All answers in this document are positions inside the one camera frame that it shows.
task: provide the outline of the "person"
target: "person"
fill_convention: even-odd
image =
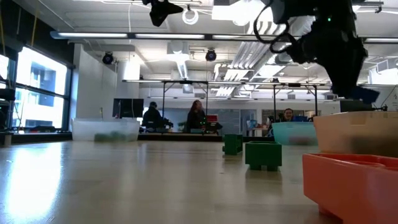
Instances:
[[[195,100],[188,113],[185,130],[190,133],[191,129],[201,129],[203,126],[201,122],[204,120],[206,120],[206,114],[202,109],[201,102],[199,100]]]
[[[293,110],[290,108],[285,109],[284,117],[281,122],[293,121]]]
[[[142,118],[142,125],[145,126],[148,131],[153,131],[156,128],[162,127],[163,118],[156,108],[156,102],[151,102],[148,110],[144,113],[144,117]]]

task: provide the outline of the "green block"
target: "green block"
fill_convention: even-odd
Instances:
[[[268,171],[277,171],[282,165],[282,145],[276,142],[248,142],[245,147],[245,163],[250,168],[267,166]]]
[[[243,151],[243,136],[241,134],[224,135],[224,148],[226,155],[238,155]]]

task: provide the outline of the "ceiling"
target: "ceiling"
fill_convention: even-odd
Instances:
[[[24,9],[35,14],[39,11],[39,18],[58,31],[75,32],[174,32],[174,33],[212,33],[212,34],[245,34],[249,26],[236,26],[232,21],[215,21],[211,19],[212,0],[201,0],[201,6],[192,6],[202,9],[199,20],[194,25],[182,21],[181,14],[168,16],[167,21],[160,27],[154,27],[150,21],[150,9],[143,5],[128,4],[103,4],[102,2],[75,1],[75,0],[14,0]],[[398,1],[384,0],[383,10],[398,12]],[[398,14],[373,12],[357,13],[357,30],[360,36],[398,37],[396,21]],[[189,49],[193,52],[191,60],[187,61],[188,70],[213,71],[216,63],[231,63],[239,52],[240,42],[207,42],[187,41]],[[177,65],[165,59],[168,41],[164,40],[91,40],[90,45],[103,54],[101,48],[105,45],[134,45],[145,61],[142,72],[151,76],[152,73],[170,73],[176,70]],[[398,57],[398,45],[366,45],[370,57],[364,64],[359,81],[367,80],[369,67],[384,60],[386,57]],[[217,52],[216,62],[206,62],[205,53],[208,48]],[[130,52],[115,52],[120,59],[128,58]],[[277,75],[280,81],[286,82],[325,82],[328,75],[318,65],[292,65],[286,66]]]

